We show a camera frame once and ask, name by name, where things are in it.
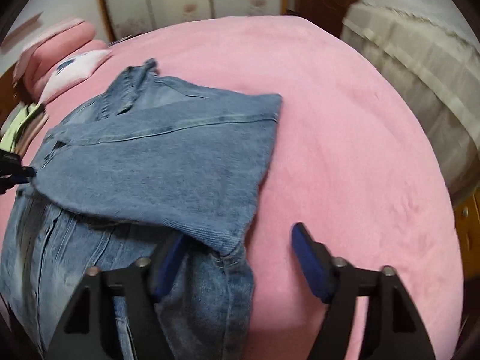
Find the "blue denim jacket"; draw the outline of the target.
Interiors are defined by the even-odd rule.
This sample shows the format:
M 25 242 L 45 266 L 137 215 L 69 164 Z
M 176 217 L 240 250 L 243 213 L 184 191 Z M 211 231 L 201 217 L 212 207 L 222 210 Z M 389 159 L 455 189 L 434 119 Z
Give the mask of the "blue denim jacket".
M 254 288 L 245 237 L 281 102 L 159 76 L 148 60 L 49 130 L 1 250 L 1 294 L 40 354 L 89 267 L 128 267 L 177 230 L 189 248 L 155 308 L 173 355 L 241 358 Z

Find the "folded light green garment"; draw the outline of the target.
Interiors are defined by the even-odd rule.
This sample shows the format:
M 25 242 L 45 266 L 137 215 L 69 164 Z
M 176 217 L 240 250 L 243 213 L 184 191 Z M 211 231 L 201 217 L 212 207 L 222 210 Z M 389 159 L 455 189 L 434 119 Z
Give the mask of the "folded light green garment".
M 49 116 L 43 104 L 32 103 L 22 106 L 1 137 L 1 149 L 23 158 L 48 119 Z

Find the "white pillow with blue print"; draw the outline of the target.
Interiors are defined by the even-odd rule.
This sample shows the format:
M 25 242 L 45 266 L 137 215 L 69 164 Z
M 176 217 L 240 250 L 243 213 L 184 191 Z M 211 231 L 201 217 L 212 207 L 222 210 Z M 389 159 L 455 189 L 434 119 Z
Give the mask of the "white pillow with blue print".
M 108 49 L 96 49 L 65 58 L 52 72 L 38 103 L 50 103 L 59 95 L 89 79 L 111 56 L 112 52 Z

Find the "folded pink blanket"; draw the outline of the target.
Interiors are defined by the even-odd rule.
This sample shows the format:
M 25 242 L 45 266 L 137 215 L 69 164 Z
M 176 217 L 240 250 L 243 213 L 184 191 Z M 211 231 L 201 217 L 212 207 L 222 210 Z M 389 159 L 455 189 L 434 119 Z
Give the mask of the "folded pink blanket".
M 54 69 L 66 57 L 92 50 L 105 50 L 105 41 L 96 39 L 93 24 L 67 19 L 49 27 L 22 49 L 12 73 L 12 84 L 22 81 L 32 99 L 38 100 Z

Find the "beige lace curtain cloth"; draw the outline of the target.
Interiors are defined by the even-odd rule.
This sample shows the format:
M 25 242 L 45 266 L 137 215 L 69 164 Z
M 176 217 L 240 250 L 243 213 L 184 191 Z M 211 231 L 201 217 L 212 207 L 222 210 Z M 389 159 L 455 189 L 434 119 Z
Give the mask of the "beige lace curtain cloth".
M 426 20 L 363 2 L 341 38 L 395 88 L 421 124 L 454 200 L 479 184 L 479 50 Z

